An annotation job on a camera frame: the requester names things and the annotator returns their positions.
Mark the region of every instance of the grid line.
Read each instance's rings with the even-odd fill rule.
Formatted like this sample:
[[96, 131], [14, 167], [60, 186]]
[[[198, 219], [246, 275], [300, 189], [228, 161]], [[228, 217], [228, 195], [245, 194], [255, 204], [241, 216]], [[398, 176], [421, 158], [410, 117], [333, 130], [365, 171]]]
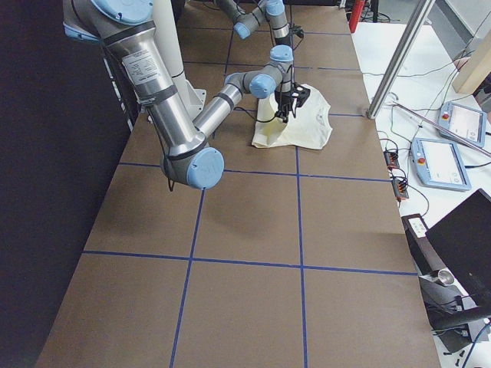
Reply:
[[[189, 257], [180, 257], [174, 255], [152, 255], [144, 253], [130, 253], [122, 251], [82, 251], [86, 255], [106, 255], [114, 257], [135, 257], [135, 258], [160, 258], [169, 259], [174, 261], [189, 261]], [[217, 264], [228, 264], [228, 265], [248, 265], [248, 266], [259, 266], [259, 267], [270, 267], [270, 268], [297, 268], [300, 269], [299, 264], [288, 264], [288, 263], [275, 263], [275, 262], [257, 262], [257, 261], [240, 261], [232, 259], [217, 259], [217, 258], [194, 258], [193, 262], [202, 263], [217, 263]], [[333, 272], [348, 272], [348, 273], [358, 273], [358, 274], [391, 274], [394, 276], [417, 276], [416, 272], [407, 271], [387, 271], [387, 270], [371, 270], [366, 268], [343, 268], [343, 267], [329, 267], [329, 266], [315, 266], [304, 264], [303, 268], [305, 270], [316, 270], [316, 271], [333, 271]]]
[[[265, 64], [246, 64], [246, 63], [222, 63], [220, 61], [183, 61], [183, 64], [203, 64], [203, 65], [225, 65], [234, 67], [264, 67]], [[347, 68], [347, 67], [309, 67], [309, 66], [299, 66], [295, 65], [295, 69], [309, 69], [310, 71], [321, 70], [321, 71], [359, 71], [361, 69]]]
[[295, 147], [295, 165], [297, 169], [297, 207], [298, 207], [298, 248], [300, 251], [300, 287], [302, 293], [302, 329], [304, 343], [304, 368], [308, 368], [307, 345], [307, 308], [305, 306], [304, 245], [302, 234], [302, 191], [300, 189], [300, 159], [298, 147]]
[[[199, 29], [202, 31], [230, 31], [232, 28], [210, 28], [210, 27], [182, 27], [179, 26], [177, 29]], [[269, 33], [264, 29], [256, 29], [254, 33]], [[306, 35], [327, 35], [327, 36], [351, 36], [351, 33], [342, 33], [342, 32], [313, 32], [313, 31], [304, 31]]]
[[[119, 163], [122, 166], [141, 166], [141, 167], [151, 167], [160, 168], [160, 165], [150, 164], [150, 163]], [[247, 170], [234, 170], [234, 169], [224, 169], [225, 173], [232, 174], [255, 174], [255, 175], [272, 175], [272, 176], [299, 176], [301, 178], [313, 178], [313, 179], [333, 179], [333, 180], [351, 180], [358, 182], [390, 182], [390, 179], [376, 179], [376, 178], [357, 178], [351, 176], [333, 176], [333, 175], [313, 175], [313, 174], [301, 174], [293, 172], [268, 172], [268, 171], [247, 171]]]
[[201, 198], [199, 199], [198, 214], [196, 215], [196, 225], [194, 227], [193, 243], [191, 244], [191, 251], [189, 253], [189, 260], [186, 270], [186, 280], [184, 281], [183, 296], [181, 297], [181, 304], [179, 308], [179, 316], [177, 318], [176, 333], [174, 334], [174, 343], [172, 347], [172, 354], [170, 356], [169, 368], [174, 367], [174, 360], [176, 359], [177, 343], [179, 342], [179, 334], [181, 328], [181, 322], [183, 320], [184, 305], [186, 303], [187, 287], [189, 285], [189, 276], [191, 275], [191, 267], [193, 265], [194, 249], [196, 247], [196, 239], [198, 237], [199, 221], [201, 219], [201, 211], [203, 210], [203, 202], [205, 200], [205, 191], [201, 191]]

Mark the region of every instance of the floor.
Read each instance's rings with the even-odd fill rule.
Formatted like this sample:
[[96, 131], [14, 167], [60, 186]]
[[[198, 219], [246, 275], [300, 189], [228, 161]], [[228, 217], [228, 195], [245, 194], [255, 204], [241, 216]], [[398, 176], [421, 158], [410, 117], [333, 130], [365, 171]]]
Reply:
[[[220, 184], [170, 193], [142, 117], [38, 368], [440, 366], [344, 13], [288, 16], [306, 33], [296, 79], [331, 104], [328, 145], [256, 149], [235, 111], [210, 140]], [[267, 28], [240, 41], [197, 2], [178, 32], [208, 97], [271, 47]]]
[[[407, 23], [419, 0], [380, 0], [379, 12], [390, 17], [393, 23]], [[438, 0], [428, 15], [427, 24], [431, 24], [438, 38], [452, 58], [465, 47], [471, 34], [455, 18], [450, 18], [443, 0]]]

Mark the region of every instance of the black cable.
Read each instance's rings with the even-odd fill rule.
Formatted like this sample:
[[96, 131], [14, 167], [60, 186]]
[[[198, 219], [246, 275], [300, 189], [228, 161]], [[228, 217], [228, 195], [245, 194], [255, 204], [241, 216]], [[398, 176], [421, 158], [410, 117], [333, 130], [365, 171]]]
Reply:
[[[459, 297], [459, 298], [460, 298], [460, 300], [462, 300], [462, 299], [465, 299], [466, 297], [473, 297], [473, 296], [475, 296], [475, 294], [463, 295], [462, 297]], [[458, 299], [454, 299], [453, 301], [448, 301], [446, 303], [442, 303], [442, 304], [433, 303], [432, 305], [440, 305], [440, 306], [443, 306], [443, 305], [448, 305], [448, 304], [456, 303], [457, 301], [459, 301], [459, 300]]]
[[258, 123], [269, 123], [269, 122], [272, 122], [274, 119], [276, 119], [276, 115], [275, 115], [274, 117], [272, 117], [269, 120], [257, 120], [249, 111], [247, 111], [245, 108], [240, 107], [240, 106], [234, 107], [234, 110], [241, 110], [241, 111], [243, 111], [244, 113], [246, 113], [247, 115], [249, 115], [251, 117], [251, 119], [253, 119], [254, 121], [257, 121]]
[[297, 43], [297, 45], [296, 45], [296, 46], [293, 48], [293, 51], [295, 51], [295, 50], [298, 48], [298, 46], [300, 46], [300, 44], [302, 43], [302, 41], [304, 41], [304, 39], [303, 39], [303, 38], [300, 38], [300, 41], [299, 41], [299, 42]]
[[[396, 146], [395, 153], [398, 153], [399, 152], [399, 146], [393, 140], [390, 140], [389, 138], [379, 138], [379, 140], [385, 140], [387, 142], [393, 143]], [[387, 149], [387, 143], [385, 143], [385, 150], [388, 151], [388, 152], [393, 152], [393, 151], [390, 151], [390, 150]]]
[[[392, 22], [392, 19], [387, 15], [387, 14], [384, 14], [384, 13], [378, 13], [378, 16], [382, 16], [382, 17], [385, 17], [384, 20], [381, 20], [379, 19], [378, 22], [379, 23], [391, 23]], [[364, 14], [361, 15], [361, 18], [360, 18], [360, 21], [367, 21], [367, 20], [370, 20], [372, 19], [373, 21], [373, 12], [372, 11], [366, 11]]]
[[465, 165], [464, 167], [466, 169], [476, 169], [478, 167], [484, 167], [484, 166], [488, 166], [488, 165], [491, 165], [491, 161], [489, 161], [488, 163], [483, 163], [481, 165]]
[[423, 196], [424, 200], [427, 201], [427, 210], [424, 212], [424, 214], [421, 215], [421, 217], [426, 216], [427, 213], [428, 213], [428, 211], [430, 211], [430, 201], [428, 200], [428, 198], [419, 189], [416, 189], [413, 186], [410, 186], [409, 184], [407, 186], [409, 186], [410, 188], [412, 188], [415, 191], [417, 191], [418, 193], [420, 193]]
[[383, 130], [377, 130], [377, 133], [383, 133], [383, 134], [385, 134], [386, 138], [389, 137], [389, 135], [387, 133], [385, 133]]
[[486, 330], [486, 328], [489, 327], [489, 326], [491, 326], [491, 321], [488, 322], [487, 324], [485, 324], [483, 326], [483, 328], [481, 328], [481, 331], [479, 331], [479, 333], [476, 335], [476, 338], [474, 339], [473, 344], [470, 347], [469, 353], [467, 354], [466, 359], [463, 361], [462, 368], [466, 368], [467, 361], [469, 360], [470, 354], [473, 352], [474, 347], [476, 347], [477, 341], [479, 340], [479, 338], [481, 337], [481, 335], [483, 334], [483, 332]]

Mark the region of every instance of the dark background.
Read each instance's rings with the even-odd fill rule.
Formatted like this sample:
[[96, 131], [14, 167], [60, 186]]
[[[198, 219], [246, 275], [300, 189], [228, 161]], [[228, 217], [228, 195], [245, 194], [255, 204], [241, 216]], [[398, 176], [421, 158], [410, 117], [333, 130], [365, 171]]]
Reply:
[[0, 367], [33, 366], [124, 145], [101, 50], [61, 0], [0, 9]]

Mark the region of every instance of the wire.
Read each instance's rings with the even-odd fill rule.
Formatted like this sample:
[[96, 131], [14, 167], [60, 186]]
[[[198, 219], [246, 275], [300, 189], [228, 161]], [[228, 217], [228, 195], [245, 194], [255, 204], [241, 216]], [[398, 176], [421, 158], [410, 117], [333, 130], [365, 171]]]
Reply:
[[426, 216], [427, 213], [428, 213], [428, 211], [430, 211], [430, 201], [428, 200], [428, 198], [419, 189], [416, 189], [413, 186], [410, 186], [409, 184], [407, 186], [409, 186], [410, 188], [414, 189], [416, 192], [420, 193], [423, 196], [424, 200], [427, 201], [427, 210], [424, 212], [424, 214], [421, 215], [421, 217]]
[[451, 331], [451, 330], [464, 330], [466, 327], [464, 324], [460, 324], [459, 326], [453, 326], [453, 327], [448, 327], [448, 328], [443, 328], [442, 330], [432, 330], [434, 332], [444, 332], [444, 331]]
[[257, 120], [249, 111], [247, 111], [245, 108], [240, 107], [240, 106], [234, 107], [234, 110], [241, 110], [241, 111], [243, 111], [244, 113], [246, 113], [247, 115], [249, 115], [251, 117], [251, 119], [253, 119], [254, 121], [257, 121], [258, 123], [269, 123], [269, 122], [272, 122], [274, 119], [276, 119], [276, 115], [275, 115], [274, 117], [272, 117], [269, 120]]
[[[457, 61], [458, 59], [460, 58], [465, 58], [469, 55], [471, 55], [474, 51], [470, 51], [468, 52], [467, 54], [463, 55], [463, 56], [460, 56], [460, 57], [457, 57], [455, 59], [453, 59], [450, 63], [447, 63], [445, 65], [443, 65], [442, 67], [438, 67], [437, 69], [432, 69], [431, 71], [427, 71], [427, 72], [424, 72], [424, 73], [421, 73], [421, 74], [410, 74], [410, 75], [397, 75], [397, 77], [401, 77], [401, 78], [409, 78], [409, 77], [424, 77], [428, 74], [431, 74], [431, 73], [434, 73], [435, 71], [441, 71], [442, 69], [444, 69], [445, 67], [448, 67], [449, 65], [453, 64], [455, 61]], [[374, 75], [375, 77], [380, 77], [382, 75], [385, 75], [385, 73], [382, 73], [382, 74], [375, 74], [375, 73], [362, 73], [362, 74], [368, 74], [368, 75]]]
[[393, 140], [390, 140], [389, 138], [380, 138], [379, 140], [385, 140], [385, 141], [387, 141], [387, 142], [391, 142], [391, 143], [393, 143], [393, 144], [396, 146], [396, 148], [395, 148], [395, 153], [397, 153], [397, 152], [399, 151], [399, 146], [398, 146], [398, 145], [397, 145], [397, 143], [395, 143]]
[[300, 44], [302, 43], [302, 41], [304, 41], [304, 39], [303, 39], [303, 38], [300, 38], [300, 41], [299, 41], [299, 42], [297, 43], [297, 45], [296, 45], [296, 46], [293, 48], [293, 51], [295, 51], [295, 50], [298, 48], [298, 46], [300, 46]]
[[411, 145], [413, 143], [412, 140], [409, 140], [405, 136], [401, 136], [399, 133], [396, 133], [394, 131], [394, 108], [395, 106], [392, 106], [392, 108], [390, 109], [390, 131], [396, 136], [402, 138], [403, 140], [406, 140], [409, 143], [409, 145]]
[[385, 136], [386, 136], [387, 138], [389, 137], [389, 135], [388, 135], [387, 133], [385, 133], [383, 130], [377, 130], [377, 133], [383, 133], [383, 134], [385, 134]]
[[[471, 295], [463, 295], [462, 297], [460, 297], [460, 300], [466, 298], [466, 297], [473, 297], [475, 296], [475, 294], [471, 294]], [[443, 303], [443, 304], [438, 304], [438, 303], [434, 303], [433, 305], [440, 305], [440, 306], [443, 306], [443, 305], [448, 305], [448, 304], [452, 304], [452, 303], [456, 303], [458, 302], [459, 300], [458, 299], [454, 299], [453, 301], [449, 301], [447, 303]]]
[[[470, 96], [472, 96], [472, 94], [466, 94], [463, 97], [453, 98], [452, 100], [448, 100], [448, 101], [445, 101], [445, 102], [454, 102], [454, 101], [462, 100], [464, 98], [468, 98]], [[440, 107], [438, 107], [437, 109], [411, 109], [411, 110], [412, 111], [440, 111], [440, 109], [442, 108], [443, 105], [444, 105], [444, 103], [442, 103], [442, 105]]]
[[470, 350], [469, 350], [469, 353], [467, 354], [466, 356], [466, 359], [463, 361], [463, 365], [462, 365], [462, 368], [466, 368], [466, 365], [467, 365], [467, 361], [469, 360], [470, 358], [470, 354], [472, 354], [473, 350], [474, 350], [474, 347], [476, 346], [477, 344], [477, 341], [479, 340], [479, 338], [481, 337], [481, 335], [483, 334], [483, 332], [486, 330], [487, 327], [491, 326], [491, 321], [488, 322], [487, 324], [485, 324], [483, 326], [483, 328], [481, 328], [481, 331], [479, 331], [479, 333], [476, 335], [476, 338], [474, 339], [473, 341], [473, 344], [472, 346], [470, 347]]
[[490, 164], [491, 164], [491, 161], [489, 161], [488, 163], [483, 163], [483, 164], [481, 164], [481, 165], [465, 165], [464, 167], [465, 167], [466, 169], [476, 169], [476, 168], [478, 168], [478, 167], [484, 167], [484, 166], [488, 166], [488, 165], [490, 165]]

